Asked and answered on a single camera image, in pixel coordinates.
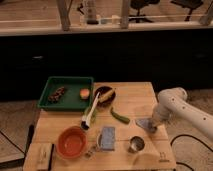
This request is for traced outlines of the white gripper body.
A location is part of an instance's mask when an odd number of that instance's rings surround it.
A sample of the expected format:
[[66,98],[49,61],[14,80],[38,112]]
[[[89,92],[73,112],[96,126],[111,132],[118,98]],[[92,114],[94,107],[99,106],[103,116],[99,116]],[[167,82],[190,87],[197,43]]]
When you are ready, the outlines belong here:
[[152,124],[159,126],[164,124],[170,118],[170,110],[161,104],[157,104],[153,109]]

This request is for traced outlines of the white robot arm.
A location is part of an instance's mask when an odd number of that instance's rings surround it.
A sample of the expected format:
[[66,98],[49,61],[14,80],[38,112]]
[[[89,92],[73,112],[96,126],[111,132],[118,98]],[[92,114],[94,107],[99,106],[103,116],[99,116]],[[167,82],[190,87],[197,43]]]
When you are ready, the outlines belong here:
[[195,128],[213,141],[213,116],[189,103],[187,92],[181,87],[161,90],[158,103],[153,109],[151,122],[154,127],[167,121],[170,114],[176,114],[190,122]]

